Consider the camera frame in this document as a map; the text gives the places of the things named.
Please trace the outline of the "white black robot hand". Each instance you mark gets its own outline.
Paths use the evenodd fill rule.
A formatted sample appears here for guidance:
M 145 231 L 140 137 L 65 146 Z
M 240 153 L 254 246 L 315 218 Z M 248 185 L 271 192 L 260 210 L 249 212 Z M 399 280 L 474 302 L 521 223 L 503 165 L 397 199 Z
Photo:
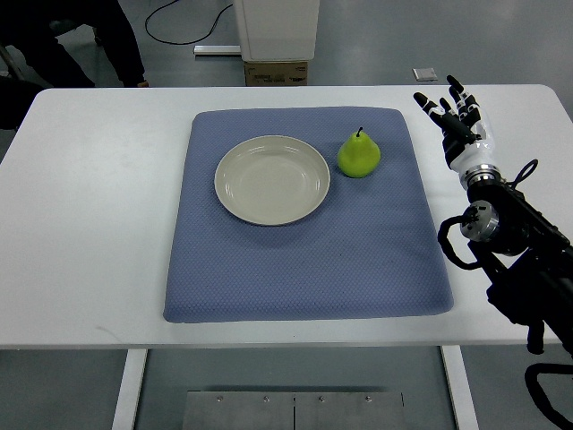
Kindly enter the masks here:
M 479 165 L 493 166 L 495 141 L 485 110 L 454 76 L 448 75 L 447 81 L 454 106 L 444 98 L 436 104 L 421 92 L 414 94 L 414 100 L 440 128 L 448 167 L 462 176 Z

